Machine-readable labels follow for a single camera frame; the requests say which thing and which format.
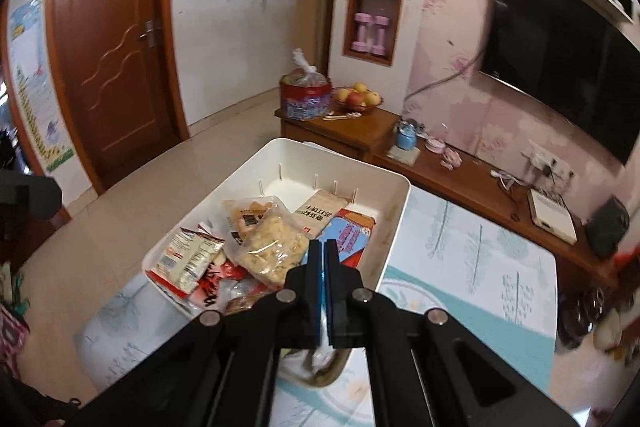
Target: cable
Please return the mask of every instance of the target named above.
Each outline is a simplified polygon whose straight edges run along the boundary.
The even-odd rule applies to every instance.
[[[492,169],[491,172],[489,172],[489,174],[491,174],[492,178],[498,178],[498,183],[502,186],[504,191],[507,193],[507,196],[509,197],[509,199],[513,201],[513,203],[515,204],[516,211],[513,214],[511,214],[511,219],[513,219],[516,222],[519,221],[520,220],[519,204],[523,203],[524,200],[522,201],[516,200],[516,198],[513,197],[513,192],[511,191],[511,187],[513,187],[514,183],[521,185],[522,187],[526,187],[529,184],[527,182],[523,182],[517,179],[516,176],[514,176],[513,174],[507,171],[496,171]]]
[[[474,58],[472,58],[470,61],[468,61],[460,71],[456,71],[456,73],[450,74],[446,78],[441,78],[440,80],[436,80],[431,84],[422,86],[420,89],[416,89],[414,92],[410,92],[406,97],[404,97],[403,102],[406,102],[407,100],[409,100],[411,97],[415,96],[418,93],[426,91],[427,89],[431,89],[431,87],[439,86],[440,84],[444,84],[445,82],[449,82],[450,80],[453,80],[454,78],[459,77],[461,74],[465,73],[465,71],[468,70],[468,68],[471,67],[475,63],[475,61],[478,60],[478,58],[481,57],[481,55],[486,51],[486,49],[487,49],[487,46],[483,47],[480,51],[478,51],[478,54]]]

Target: tablecloth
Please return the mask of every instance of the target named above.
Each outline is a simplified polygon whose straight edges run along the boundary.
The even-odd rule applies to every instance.
[[[448,310],[544,391],[556,338],[556,262],[520,236],[412,187],[379,288],[401,308]],[[98,391],[130,371],[187,323],[143,275],[76,335]],[[354,349],[338,380],[311,389],[279,378],[271,425],[373,425],[366,358]]]

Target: wooden tv stand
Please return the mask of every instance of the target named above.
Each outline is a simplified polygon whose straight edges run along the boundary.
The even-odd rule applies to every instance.
[[[276,116],[282,122],[282,137],[315,142],[335,152],[403,174],[412,185],[452,201],[550,251],[556,257],[561,292],[571,294],[593,285],[612,290],[618,288],[612,261],[601,261],[591,251],[584,228],[575,216],[578,241],[572,246],[533,224],[527,189],[514,185],[512,200],[499,180],[489,174],[494,166],[458,151],[462,165],[448,171],[440,165],[441,157],[429,152],[421,139],[418,140],[420,156],[413,166],[386,156],[394,144],[393,131],[398,116],[378,108],[355,120],[303,122],[283,118],[280,110],[276,111]]]

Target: pink floral wallpaper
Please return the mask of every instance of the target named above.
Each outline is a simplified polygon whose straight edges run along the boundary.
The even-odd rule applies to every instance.
[[[478,54],[488,32],[492,0],[424,0],[409,92],[460,71]],[[638,46],[640,26],[620,29]],[[533,181],[522,151],[529,140],[571,165],[575,177],[564,194],[569,208],[588,217],[611,194],[631,212],[640,200],[640,147],[625,167],[562,116],[473,67],[450,82],[408,100],[404,116],[449,127],[449,141],[516,176]]]

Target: white router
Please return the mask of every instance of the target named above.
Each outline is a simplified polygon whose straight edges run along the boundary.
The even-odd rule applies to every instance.
[[[575,245],[578,238],[575,235],[574,222],[569,211],[533,188],[528,196],[533,222],[569,245]]]

